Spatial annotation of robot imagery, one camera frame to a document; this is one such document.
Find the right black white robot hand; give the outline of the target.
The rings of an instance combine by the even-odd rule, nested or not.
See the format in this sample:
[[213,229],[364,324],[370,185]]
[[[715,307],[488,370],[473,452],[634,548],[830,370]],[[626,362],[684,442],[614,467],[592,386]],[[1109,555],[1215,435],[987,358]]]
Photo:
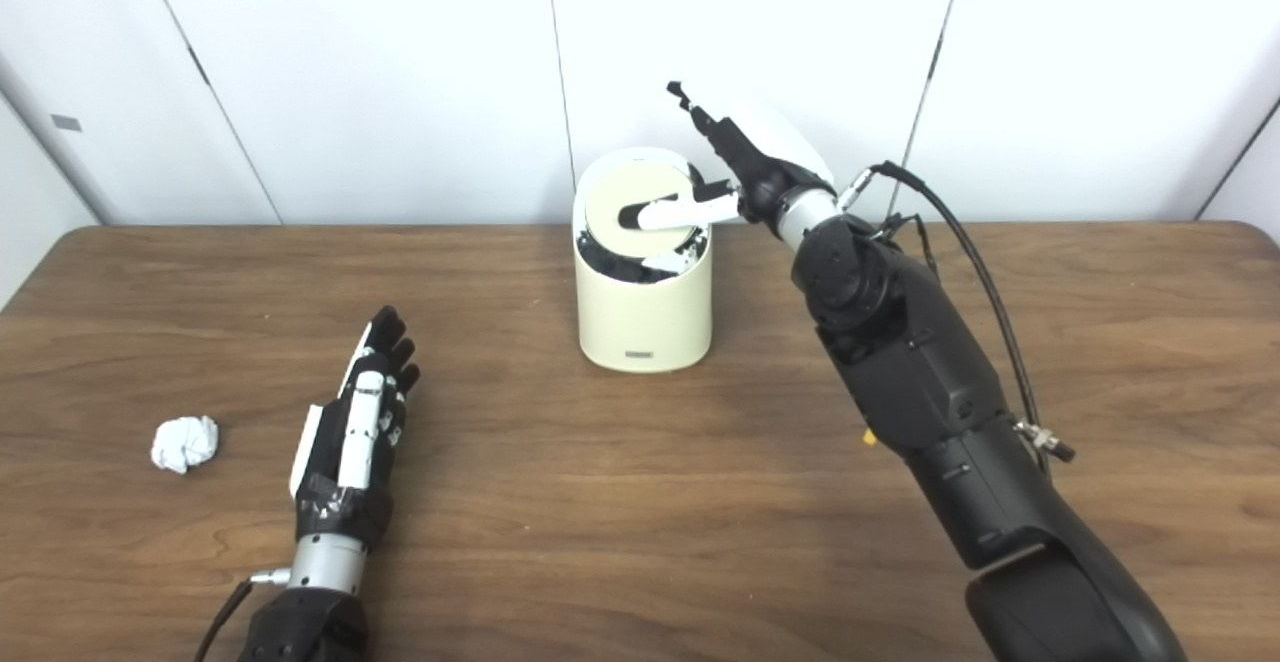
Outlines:
[[778,111],[727,101],[707,85],[680,79],[672,79],[667,91],[678,99],[698,133],[728,166],[731,178],[695,184],[690,193],[626,205],[617,215],[623,229],[655,232],[742,219],[768,225],[776,238],[796,251],[815,225],[836,215],[829,166]]

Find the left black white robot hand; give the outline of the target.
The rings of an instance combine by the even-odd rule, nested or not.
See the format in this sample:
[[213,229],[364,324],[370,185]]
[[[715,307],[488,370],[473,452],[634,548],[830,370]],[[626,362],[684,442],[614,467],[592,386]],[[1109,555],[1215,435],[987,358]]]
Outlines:
[[381,307],[362,330],[335,397],[308,408],[293,467],[294,537],[325,534],[376,548],[390,526],[390,471],[407,400],[421,371],[397,310]]

